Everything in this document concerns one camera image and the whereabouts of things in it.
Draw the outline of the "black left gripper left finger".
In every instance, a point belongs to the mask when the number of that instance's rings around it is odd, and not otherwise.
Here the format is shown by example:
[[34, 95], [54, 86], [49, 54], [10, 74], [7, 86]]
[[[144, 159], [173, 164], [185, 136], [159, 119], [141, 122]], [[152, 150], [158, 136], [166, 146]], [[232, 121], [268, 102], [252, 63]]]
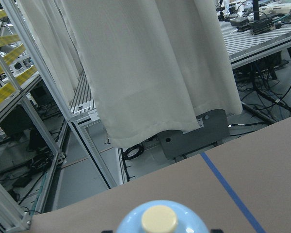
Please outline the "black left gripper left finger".
[[101, 233], [113, 233], [113, 230], [103, 230]]

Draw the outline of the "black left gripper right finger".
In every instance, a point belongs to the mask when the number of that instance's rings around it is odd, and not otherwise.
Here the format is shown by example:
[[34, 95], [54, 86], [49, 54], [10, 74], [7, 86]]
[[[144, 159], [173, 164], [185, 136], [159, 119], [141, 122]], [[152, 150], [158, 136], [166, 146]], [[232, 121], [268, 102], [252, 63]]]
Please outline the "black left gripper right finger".
[[223, 233], [223, 230], [221, 230], [221, 229], [211, 229], [210, 233]]

